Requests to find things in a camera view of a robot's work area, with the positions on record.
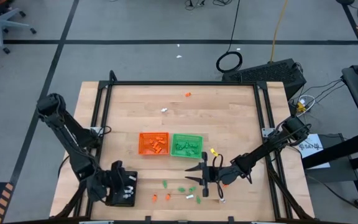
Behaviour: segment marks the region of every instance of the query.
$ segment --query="yellow cable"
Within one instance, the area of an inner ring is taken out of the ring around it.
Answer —
[[[276,29],[275,29],[275,31],[274,31],[273,45],[272,45],[272,54],[271,54],[271,56],[270,56],[270,63],[273,62],[274,45],[275,45],[275,43],[276,43],[276,34],[277,34],[278,26],[280,25],[281,19],[283,19],[283,16],[284,16],[284,12],[285,12],[285,8],[286,8],[286,6],[287,6],[287,3],[288,3],[288,0],[285,0],[283,9],[281,10],[280,18],[278,19],[277,26],[276,26]]]

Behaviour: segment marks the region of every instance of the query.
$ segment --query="white object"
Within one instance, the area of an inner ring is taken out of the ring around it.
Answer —
[[[310,98],[312,98],[312,99],[313,99],[313,102],[312,102],[312,104],[308,107],[308,109],[306,109],[305,112],[303,112],[302,114],[298,114],[297,117],[300,117],[300,116],[304,115],[304,114],[305,114],[306,112],[308,112],[308,110],[310,110],[310,109],[314,106],[314,104],[316,103],[316,98],[315,98],[314,96],[311,96],[311,95],[301,95],[301,96],[299,97],[299,102],[300,102],[301,104],[305,105],[305,100],[302,99],[302,98],[304,98],[304,97],[310,97]]]
[[[323,145],[321,144],[318,134],[309,134],[308,138],[301,142],[299,145],[299,150],[302,154],[302,158],[310,156],[316,152],[323,150]],[[329,163],[320,164],[309,169],[320,169],[320,168],[329,168]]]

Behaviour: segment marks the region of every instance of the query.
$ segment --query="green toy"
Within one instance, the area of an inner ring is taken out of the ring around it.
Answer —
[[[184,189],[183,187],[179,187],[178,190],[181,192],[181,193],[184,193],[186,191],[186,189]]]

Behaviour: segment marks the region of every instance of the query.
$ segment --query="yellow object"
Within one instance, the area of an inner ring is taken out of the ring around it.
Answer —
[[[214,154],[214,156],[216,156],[216,157],[219,156],[219,154],[217,152],[215,152],[215,149],[211,149],[211,152],[212,152],[212,154]]]
[[[274,45],[275,45],[275,43],[276,43],[276,35],[277,35],[277,31],[278,31],[278,26],[280,25],[281,19],[283,19],[283,16],[284,16],[284,12],[285,12],[285,8],[286,8],[286,6],[287,6],[287,3],[288,3],[288,0],[285,0],[283,9],[281,10],[281,13],[280,13],[280,18],[278,18],[277,26],[276,26],[276,29],[275,29],[275,31],[274,31],[273,45],[272,45],[272,54],[271,54],[271,56],[270,56],[270,63],[273,62]]]
[[[298,102],[298,107],[296,108],[297,112],[305,112],[306,108],[301,102]]]

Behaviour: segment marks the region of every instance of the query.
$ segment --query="green plastic tray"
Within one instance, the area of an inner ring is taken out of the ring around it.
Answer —
[[[173,134],[171,156],[201,159],[203,137],[190,134]]]

